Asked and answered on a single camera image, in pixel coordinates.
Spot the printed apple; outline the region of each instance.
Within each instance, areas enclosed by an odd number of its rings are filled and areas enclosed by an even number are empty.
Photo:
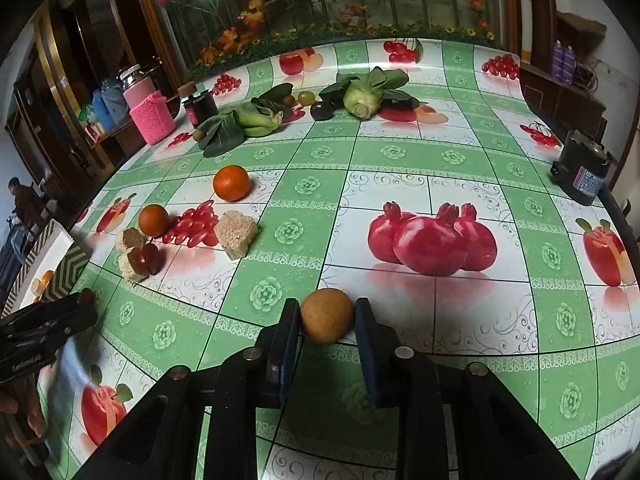
[[[116,200],[113,201],[113,205],[105,211],[102,218],[98,222],[98,226],[95,228],[95,231],[98,233],[105,232],[110,233],[116,227],[118,227],[122,221],[124,220],[124,215],[129,209],[129,205],[131,205],[131,200],[135,197],[136,193],[133,193],[128,198],[124,200],[120,197],[117,197]]]
[[[598,277],[609,286],[633,285],[636,276],[629,256],[618,235],[611,230],[609,221],[600,220],[595,228],[584,218],[577,218],[575,222],[584,229],[584,251]]]
[[[91,367],[92,382],[82,391],[82,423],[89,438],[100,446],[113,428],[127,415],[124,402],[133,394],[126,384],[118,384],[115,389],[102,382],[102,371],[98,365]]]

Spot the brown ball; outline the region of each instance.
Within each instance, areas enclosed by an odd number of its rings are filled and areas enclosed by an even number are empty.
[[[169,213],[158,204],[149,204],[138,217],[140,230],[147,236],[158,238],[169,228]]]
[[[300,307],[302,329],[312,341],[337,342],[351,326],[353,302],[337,288],[320,288]]]

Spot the orange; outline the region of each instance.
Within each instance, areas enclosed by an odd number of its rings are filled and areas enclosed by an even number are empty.
[[[240,166],[225,166],[213,177],[213,191],[227,202],[242,200],[251,192],[251,188],[251,179]]]

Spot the black device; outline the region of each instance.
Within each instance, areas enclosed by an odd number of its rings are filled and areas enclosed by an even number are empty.
[[[29,427],[25,389],[38,370],[56,361],[67,339],[93,326],[98,313],[89,289],[50,303],[34,303],[0,319],[0,389],[18,401],[15,415],[3,415],[33,465],[49,456]]]
[[[578,204],[591,205],[604,186],[611,156],[601,144],[579,130],[570,131],[562,153],[551,165],[551,181]]]

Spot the wall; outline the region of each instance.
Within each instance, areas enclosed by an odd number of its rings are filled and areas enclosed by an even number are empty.
[[[602,0],[556,0],[556,7],[561,12],[573,12],[607,25],[604,40],[593,53],[598,75],[598,89],[594,95],[607,107],[604,117],[608,125],[603,144],[613,156],[620,158],[638,102],[638,51]]]

